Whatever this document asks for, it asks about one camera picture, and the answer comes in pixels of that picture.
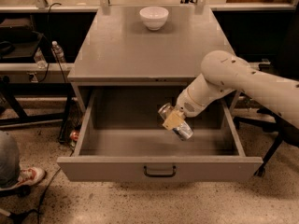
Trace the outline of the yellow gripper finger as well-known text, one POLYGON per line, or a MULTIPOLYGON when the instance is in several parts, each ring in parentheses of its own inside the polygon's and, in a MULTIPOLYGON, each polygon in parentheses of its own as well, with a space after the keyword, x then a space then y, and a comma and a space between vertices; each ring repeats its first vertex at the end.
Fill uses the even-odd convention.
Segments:
POLYGON ((163 112, 164 115, 164 123, 163 126, 167 130, 172 130, 177 128, 181 123, 185 120, 185 115, 176 109, 166 110, 163 112))

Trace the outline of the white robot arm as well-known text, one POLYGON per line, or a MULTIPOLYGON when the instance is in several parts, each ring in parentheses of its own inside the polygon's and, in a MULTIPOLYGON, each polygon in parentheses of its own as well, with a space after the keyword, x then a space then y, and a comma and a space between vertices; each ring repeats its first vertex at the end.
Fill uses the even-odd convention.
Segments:
POLYGON ((173 130, 203 112, 212 102, 232 91, 241 91, 291 125, 299 128, 299 82, 258 71, 233 54, 208 53, 200 75, 178 96, 166 113, 164 127, 173 130))

